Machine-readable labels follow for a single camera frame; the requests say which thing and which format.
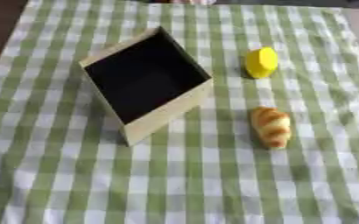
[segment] table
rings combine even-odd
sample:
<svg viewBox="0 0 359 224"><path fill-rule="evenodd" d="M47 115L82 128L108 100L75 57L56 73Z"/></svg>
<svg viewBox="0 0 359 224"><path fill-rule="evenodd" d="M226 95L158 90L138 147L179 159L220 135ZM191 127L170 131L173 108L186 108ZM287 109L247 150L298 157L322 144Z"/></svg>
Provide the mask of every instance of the table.
<svg viewBox="0 0 359 224"><path fill-rule="evenodd" d="M214 92L128 148L76 62L157 25ZM278 71L243 78L263 45ZM258 142L259 105L290 113L286 150ZM359 223L359 47L342 11L31 0L0 58L0 221Z"/></svg>

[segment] checkered cloth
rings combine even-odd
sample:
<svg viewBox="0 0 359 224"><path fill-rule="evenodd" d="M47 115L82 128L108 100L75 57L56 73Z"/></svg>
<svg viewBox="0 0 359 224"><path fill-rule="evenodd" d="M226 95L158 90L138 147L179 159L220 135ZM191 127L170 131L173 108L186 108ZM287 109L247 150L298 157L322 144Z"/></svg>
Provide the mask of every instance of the checkered cloth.
<svg viewBox="0 0 359 224"><path fill-rule="evenodd" d="M213 93L128 148L77 61L163 25ZM278 52L270 78L243 55ZM248 112L292 117L268 151ZM339 9L30 0L0 58L0 223L359 223L359 47Z"/></svg>

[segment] pastry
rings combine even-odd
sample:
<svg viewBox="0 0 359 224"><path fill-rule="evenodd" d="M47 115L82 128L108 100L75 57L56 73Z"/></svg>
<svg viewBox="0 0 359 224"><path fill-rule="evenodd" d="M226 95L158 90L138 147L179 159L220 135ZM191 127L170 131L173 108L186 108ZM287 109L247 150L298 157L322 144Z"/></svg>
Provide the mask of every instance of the pastry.
<svg viewBox="0 0 359 224"><path fill-rule="evenodd" d="M276 108L257 107L251 111L251 125L268 148L282 149L292 132L290 116Z"/></svg>

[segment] box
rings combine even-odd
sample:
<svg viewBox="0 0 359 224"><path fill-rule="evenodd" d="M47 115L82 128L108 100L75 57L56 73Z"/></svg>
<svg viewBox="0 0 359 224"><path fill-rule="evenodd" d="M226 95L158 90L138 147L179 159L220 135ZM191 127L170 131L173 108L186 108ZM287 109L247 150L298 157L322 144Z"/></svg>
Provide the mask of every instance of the box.
<svg viewBox="0 0 359 224"><path fill-rule="evenodd" d="M197 106L213 83L162 27L103 50L80 65L128 145Z"/></svg>

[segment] yellow object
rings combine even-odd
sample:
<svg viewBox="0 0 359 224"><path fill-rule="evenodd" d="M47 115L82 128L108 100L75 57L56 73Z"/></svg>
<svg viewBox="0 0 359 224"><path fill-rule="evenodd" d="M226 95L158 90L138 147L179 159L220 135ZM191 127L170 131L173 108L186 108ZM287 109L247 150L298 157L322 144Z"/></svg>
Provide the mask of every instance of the yellow object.
<svg viewBox="0 0 359 224"><path fill-rule="evenodd" d="M245 67L253 78L268 77L278 67L278 55L269 46L262 47L246 55Z"/></svg>

